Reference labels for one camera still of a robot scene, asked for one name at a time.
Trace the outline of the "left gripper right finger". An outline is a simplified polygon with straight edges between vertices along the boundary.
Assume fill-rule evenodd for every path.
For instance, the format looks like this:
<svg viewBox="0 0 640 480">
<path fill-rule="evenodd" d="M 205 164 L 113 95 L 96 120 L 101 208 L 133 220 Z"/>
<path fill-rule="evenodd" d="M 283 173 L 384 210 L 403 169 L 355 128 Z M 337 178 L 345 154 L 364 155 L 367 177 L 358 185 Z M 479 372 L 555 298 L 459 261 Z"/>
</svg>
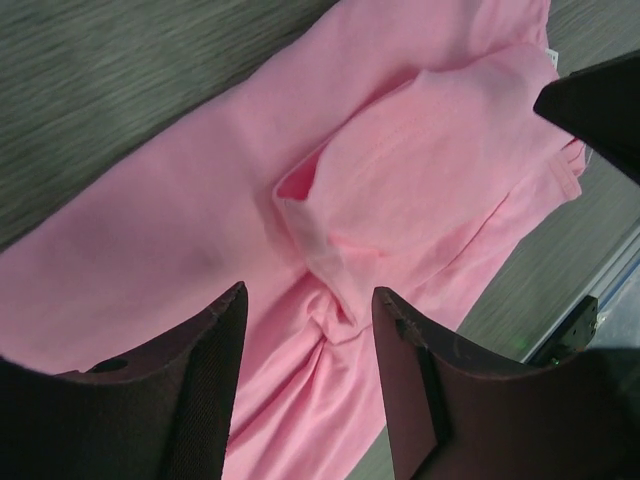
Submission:
<svg viewBox="0 0 640 480">
<path fill-rule="evenodd" d="M 393 290 L 372 299 L 398 479 L 635 479 L 639 353 L 591 348 L 526 365 L 432 321 Z"/>
</svg>

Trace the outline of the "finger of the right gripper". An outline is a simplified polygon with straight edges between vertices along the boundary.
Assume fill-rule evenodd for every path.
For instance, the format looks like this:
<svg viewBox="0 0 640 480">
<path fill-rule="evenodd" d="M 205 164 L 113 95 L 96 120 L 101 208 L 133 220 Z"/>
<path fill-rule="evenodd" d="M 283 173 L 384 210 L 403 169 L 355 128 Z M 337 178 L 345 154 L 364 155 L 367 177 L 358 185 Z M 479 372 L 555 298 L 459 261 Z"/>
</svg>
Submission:
<svg viewBox="0 0 640 480">
<path fill-rule="evenodd" d="M 639 182 L 638 51 L 545 86 L 536 114 L 582 140 L 634 183 Z"/>
</svg>

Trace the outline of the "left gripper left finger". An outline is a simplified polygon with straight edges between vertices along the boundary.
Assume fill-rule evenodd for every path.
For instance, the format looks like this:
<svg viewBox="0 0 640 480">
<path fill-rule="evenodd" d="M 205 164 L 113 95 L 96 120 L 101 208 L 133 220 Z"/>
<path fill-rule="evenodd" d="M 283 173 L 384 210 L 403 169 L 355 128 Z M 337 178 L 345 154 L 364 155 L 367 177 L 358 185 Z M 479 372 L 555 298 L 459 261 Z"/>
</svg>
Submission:
<svg viewBox="0 0 640 480">
<path fill-rule="evenodd" d="M 1 363 L 5 479 L 218 479 L 247 325 L 248 291 L 86 372 Z"/>
</svg>

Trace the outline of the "pink t shirt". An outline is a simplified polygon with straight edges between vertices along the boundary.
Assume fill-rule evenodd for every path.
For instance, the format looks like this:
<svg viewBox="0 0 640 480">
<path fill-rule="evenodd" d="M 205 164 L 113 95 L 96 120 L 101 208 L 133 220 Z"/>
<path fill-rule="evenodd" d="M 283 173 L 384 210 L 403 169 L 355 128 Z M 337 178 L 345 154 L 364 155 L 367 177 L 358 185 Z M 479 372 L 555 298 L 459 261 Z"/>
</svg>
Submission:
<svg viewBox="0 0 640 480">
<path fill-rule="evenodd" d="M 538 117 L 546 1 L 342 1 L 1 256 L 1 351 L 58 373 L 249 293 L 227 479 L 343 479 L 384 427 L 378 286 L 458 328 L 581 192 Z"/>
</svg>

